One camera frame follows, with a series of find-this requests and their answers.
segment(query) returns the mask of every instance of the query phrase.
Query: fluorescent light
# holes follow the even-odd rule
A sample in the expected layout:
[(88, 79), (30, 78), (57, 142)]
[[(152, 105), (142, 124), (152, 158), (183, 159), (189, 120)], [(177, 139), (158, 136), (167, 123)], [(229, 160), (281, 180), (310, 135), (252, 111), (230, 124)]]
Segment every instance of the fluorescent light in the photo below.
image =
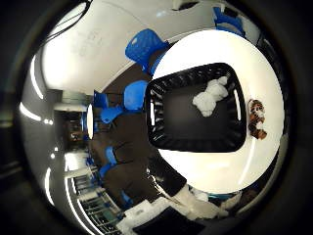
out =
[(31, 60), (31, 64), (30, 64), (30, 78), (31, 78), (31, 83), (33, 88), (35, 89), (37, 95), (39, 96), (39, 98), (42, 100), (43, 99), (43, 94), (41, 93), (39, 86), (36, 82), (36, 78), (35, 78), (35, 58), (36, 56), (34, 56)]
[(237, 107), (237, 119), (242, 119), (242, 112), (241, 112), (241, 103), (239, 102), (237, 90), (234, 90), (235, 100), (236, 100), (236, 107)]
[(76, 194), (76, 187), (75, 187), (75, 183), (74, 183), (74, 178), (72, 178), (70, 180), (70, 182), (71, 182), (72, 191), (74, 192), (74, 194)]
[(74, 153), (66, 153), (65, 159), (67, 162), (67, 166), (69, 170), (76, 170), (79, 169), (78, 161), (77, 161), (77, 155)]
[(73, 213), (73, 215), (76, 217), (77, 221), (79, 222), (79, 224), (91, 235), (95, 235), (80, 219), (80, 217), (78, 216), (73, 204), (72, 204), (72, 201), (71, 201), (71, 198), (70, 198), (70, 195), (69, 195), (69, 191), (68, 191), (68, 183), (67, 183), (67, 178), (65, 177), (65, 185), (66, 185), (66, 192), (67, 192), (67, 201), (68, 201), (68, 204), (70, 206), (70, 209)]
[(33, 114), (31, 111), (29, 111), (24, 105), (23, 103), (21, 102), (20, 103), (20, 111), (22, 114), (24, 114), (25, 116), (31, 118), (31, 119), (34, 119), (34, 120), (37, 120), (37, 121), (40, 121), (41, 120), (41, 117), (40, 116), (37, 116), (36, 114)]
[(51, 168), (47, 168), (46, 171), (46, 177), (45, 177), (45, 189), (46, 189), (46, 195), (49, 200), (49, 202), (54, 206), (55, 204), (52, 201), (51, 195), (50, 195), (50, 173), (51, 173)]

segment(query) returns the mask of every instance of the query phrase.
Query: blue chair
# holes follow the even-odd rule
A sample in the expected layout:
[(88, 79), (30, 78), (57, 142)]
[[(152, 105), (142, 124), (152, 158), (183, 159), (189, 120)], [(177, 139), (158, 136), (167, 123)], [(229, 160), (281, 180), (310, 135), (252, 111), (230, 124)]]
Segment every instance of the blue chair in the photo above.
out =
[(101, 178), (104, 178), (106, 173), (112, 168), (114, 167), (114, 165), (108, 163), (108, 164), (105, 164), (104, 166), (102, 166), (99, 170), (99, 174), (101, 176)]
[(100, 113), (100, 118), (102, 122), (105, 124), (110, 124), (113, 122), (113, 120), (124, 113), (124, 109), (122, 106), (116, 106), (116, 107), (110, 107), (107, 109), (102, 109)]
[(81, 114), (80, 125), (81, 125), (82, 131), (87, 130), (87, 113), (86, 112), (82, 112)]
[[(238, 17), (233, 18), (233, 17), (223, 14), (221, 12), (221, 8), (219, 7), (213, 7), (213, 11), (216, 16), (216, 19), (214, 19), (216, 29), (233, 32), (241, 37), (245, 37), (246, 32), (243, 29), (243, 23), (240, 18)], [(223, 23), (232, 25), (233, 27), (237, 29), (237, 31), (234, 31), (231, 28), (228, 28), (226, 26), (218, 25), (218, 24), (223, 24)]]
[(88, 156), (85, 160), (85, 164), (86, 165), (95, 165), (95, 161), (93, 158), (91, 158), (91, 156)]
[(133, 200), (127, 196), (127, 194), (124, 192), (124, 190), (121, 191), (121, 197), (124, 201), (124, 208), (129, 209), (134, 204)]
[(109, 107), (109, 99), (107, 94), (99, 93), (94, 90), (94, 107), (106, 109)]
[(117, 158), (116, 158), (116, 155), (115, 155), (115, 152), (120, 149), (121, 147), (123, 147), (124, 145), (126, 145), (127, 143), (129, 142), (124, 142), (123, 144), (119, 145), (119, 146), (108, 146), (106, 149), (105, 149), (105, 156), (108, 160), (108, 162), (112, 165), (112, 166), (115, 166), (115, 165), (119, 165), (119, 164), (128, 164), (128, 163), (131, 163), (133, 162), (132, 160), (131, 161), (127, 161), (127, 162), (122, 162), (122, 161), (119, 161)]
[(143, 110), (147, 85), (147, 81), (138, 80), (125, 87), (124, 107), (127, 111), (137, 113)]
[(226, 201), (227, 199), (230, 199), (234, 195), (233, 194), (211, 194), (211, 193), (208, 193), (207, 196), (209, 199), (218, 199), (220, 201)]
[(149, 70), (149, 59), (155, 51), (166, 48), (169, 48), (169, 43), (167, 41), (163, 42), (153, 30), (146, 28), (138, 32), (129, 41), (125, 49), (125, 55), (141, 65), (144, 72), (153, 75), (157, 64), (153, 65), (154, 70)]

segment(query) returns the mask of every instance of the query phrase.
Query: black tray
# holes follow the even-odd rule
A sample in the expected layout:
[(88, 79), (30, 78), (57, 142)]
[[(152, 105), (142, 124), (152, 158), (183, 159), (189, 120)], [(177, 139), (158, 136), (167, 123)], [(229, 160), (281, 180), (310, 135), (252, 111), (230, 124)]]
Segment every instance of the black tray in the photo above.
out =
[[(206, 88), (208, 81), (223, 75), (229, 77), (226, 85), (229, 95), (216, 103), (210, 117), (203, 117), (193, 105), (193, 98)], [(241, 120), (238, 120), (235, 89)], [(152, 103), (154, 117), (151, 116)], [(159, 149), (227, 153), (240, 149), (246, 140), (242, 87), (235, 71), (224, 63), (181, 70), (152, 80), (146, 90), (146, 111), (149, 141)]]

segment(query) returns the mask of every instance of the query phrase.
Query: chair backrest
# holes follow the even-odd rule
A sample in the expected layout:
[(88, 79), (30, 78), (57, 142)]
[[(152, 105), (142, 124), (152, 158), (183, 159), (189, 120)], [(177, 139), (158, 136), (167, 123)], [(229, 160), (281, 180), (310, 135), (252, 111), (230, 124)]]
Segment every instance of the chair backrest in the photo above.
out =
[(105, 177), (106, 173), (109, 171), (109, 169), (111, 169), (113, 167), (112, 164), (108, 163), (108, 164), (105, 164), (104, 166), (102, 166), (99, 170), (99, 174), (100, 176), (103, 178)]
[(163, 42), (157, 34), (146, 28), (138, 32), (128, 43), (125, 55), (141, 65), (143, 71), (149, 73), (149, 58), (157, 50), (169, 47), (167, 41)]
[(110, 107), (103, 109), (100, 113), (102, 122), (105, 124), (111, 123), (117, 116), (124, 113), (124, 110), (121, 106)]
[(85, 163), (86, 163), (86, 165), (94, 165), (95, 161), (91, 156), (89, 156), (86, 158)]
[(121, 197), (124, 200), (124, 208), (129, 209), (134, 202), (131, 200), (131, 198), (128, 197), (124, 190), (121, 191)]
[[(213, 11), (216, 16), (216, 19), (214, 19), (214, 22), (215, 22), (215, 26), (217, 29), (233, 32), (239, 36), (245, 37), (246, 32), (243, 29), (243, 23), (240, 18), (238, 17), (233, 18), (233, 17), (223, 14), (221, 11), (221, 8), (219, 7), (213, 7)], [(223, 23), (227, 23), (227, 24), (234, 26), (239, 32), (236, 32), (232, 30), (231, 28), (218, 25), (218, 24), (223, 24)]]
[(130, 83), (124, 90), (124, 107), (131, 112), (140, 112), (144, 106), (148, 82), (138, 80)]
[(105, 149), (105, 156), (106, 156), (106, 158), (107, 158), (107, 160), (109, 161), (110, 164), (117, 165), (117, 161), (116, 161), (116, 158), (115, 158), (113, 146), (108, 146)]
[(87, 112), (82, 112), (80, 124), (82, 127), (82, 131), (87, 130)]
[(99, 93), (94, 90), (94, 107), (106, 109), (109, 107), (108, 96), (104, 93)]

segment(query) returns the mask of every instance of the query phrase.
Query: white wall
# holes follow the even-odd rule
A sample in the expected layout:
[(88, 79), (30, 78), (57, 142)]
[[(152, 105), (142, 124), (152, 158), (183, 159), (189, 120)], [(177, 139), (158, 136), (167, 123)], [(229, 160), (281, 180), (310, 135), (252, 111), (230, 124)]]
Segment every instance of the white wall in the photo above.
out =
[(76, 26), (45, 46), (45, 81), (52, 89), (86, 94), (93, 94), (94, 89), (102, 91), (118, 72), (131, 65), (124, 50), (138, 31), (149, 27), (165, 40), (214, 27), (213, 5), (216, 4), (204, 1), (177, 12), (171, 10), (171, 0), (94, 0)]

